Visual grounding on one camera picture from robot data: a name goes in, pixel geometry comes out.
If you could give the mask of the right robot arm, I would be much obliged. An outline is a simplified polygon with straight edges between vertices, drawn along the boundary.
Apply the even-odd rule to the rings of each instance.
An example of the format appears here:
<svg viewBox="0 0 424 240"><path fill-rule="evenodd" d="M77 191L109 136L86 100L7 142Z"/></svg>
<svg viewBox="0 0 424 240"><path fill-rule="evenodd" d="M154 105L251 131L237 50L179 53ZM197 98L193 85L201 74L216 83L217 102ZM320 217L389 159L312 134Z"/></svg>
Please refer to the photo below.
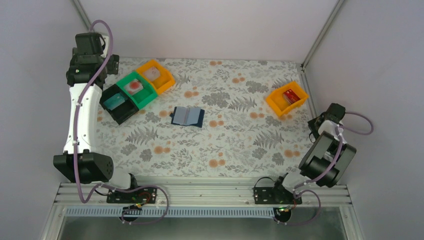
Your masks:
<svg viewBox="0 0 424 240"><path fill-rule="evenodd" d="M281 186L293 193L306 186L335 186L346 171L357 149L348 144L343 136L342 119L346 108L331 103L326 111L307 122L314 142L302 158L299 175L288 173Z"/></svg>

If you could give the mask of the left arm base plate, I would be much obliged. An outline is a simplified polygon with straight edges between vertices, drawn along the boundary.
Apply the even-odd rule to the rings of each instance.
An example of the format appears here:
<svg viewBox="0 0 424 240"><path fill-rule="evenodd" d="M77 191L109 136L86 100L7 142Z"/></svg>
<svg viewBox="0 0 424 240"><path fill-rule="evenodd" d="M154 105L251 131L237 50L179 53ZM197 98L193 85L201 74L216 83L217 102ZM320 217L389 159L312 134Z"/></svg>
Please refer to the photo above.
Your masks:
<svg viewBox="0 0 424 240"><path fill-rule="evenodd" d="M109 191L106 202L108 204L155 204L157 196L156 187L146 187L134 192Z"/></svg>

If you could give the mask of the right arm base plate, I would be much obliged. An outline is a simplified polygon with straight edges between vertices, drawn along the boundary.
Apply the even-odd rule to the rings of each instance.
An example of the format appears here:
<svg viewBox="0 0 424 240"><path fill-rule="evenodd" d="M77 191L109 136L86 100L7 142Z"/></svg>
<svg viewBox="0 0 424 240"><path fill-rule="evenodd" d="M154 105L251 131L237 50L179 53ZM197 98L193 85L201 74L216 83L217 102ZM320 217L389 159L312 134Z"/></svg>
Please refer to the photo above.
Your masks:
<svg viewBox="0 0 424 240"><path fill-rule="evenodd" d="M257 184L264 179L271 180L273 186L258 187ZM268 176L259 178L253 186L253 198L256 205L272 205L272 204L302 204L301 197L295 198L293 193L283 187L285 177L279 176L277 180L273 180Z"/></svg>

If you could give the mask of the blue leather card holder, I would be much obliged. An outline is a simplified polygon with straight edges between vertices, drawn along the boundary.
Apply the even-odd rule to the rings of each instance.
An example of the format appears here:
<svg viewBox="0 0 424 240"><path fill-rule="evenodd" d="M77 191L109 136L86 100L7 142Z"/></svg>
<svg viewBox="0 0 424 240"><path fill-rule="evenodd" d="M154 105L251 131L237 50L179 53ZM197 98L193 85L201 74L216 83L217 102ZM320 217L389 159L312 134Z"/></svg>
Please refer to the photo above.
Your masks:
<svg viewBox="0 0 424 240"><path fill-rule="evenodd" d="M176 106L170 114L172 125L198 128L203 127L204 116L205 110L200 107Z"/></svg>

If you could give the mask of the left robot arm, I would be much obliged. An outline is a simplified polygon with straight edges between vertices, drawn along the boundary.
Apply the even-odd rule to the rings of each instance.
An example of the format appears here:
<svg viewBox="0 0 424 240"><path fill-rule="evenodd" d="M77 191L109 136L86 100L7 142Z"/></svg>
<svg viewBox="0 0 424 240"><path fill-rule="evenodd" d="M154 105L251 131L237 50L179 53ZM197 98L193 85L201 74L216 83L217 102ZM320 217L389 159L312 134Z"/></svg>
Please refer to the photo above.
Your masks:
<svg viewBox="0 0 424 240"><path fill-rule="evenodd" d="M54 167L70 182L107 183L115 188L135 188L133 174L114 166L110 156L97 152L97 110L108 75L118 73L119 56L107 56L108 36L98 32L75 36L66 80L70 93L69 129L63 153L53 157Z"/></svg>

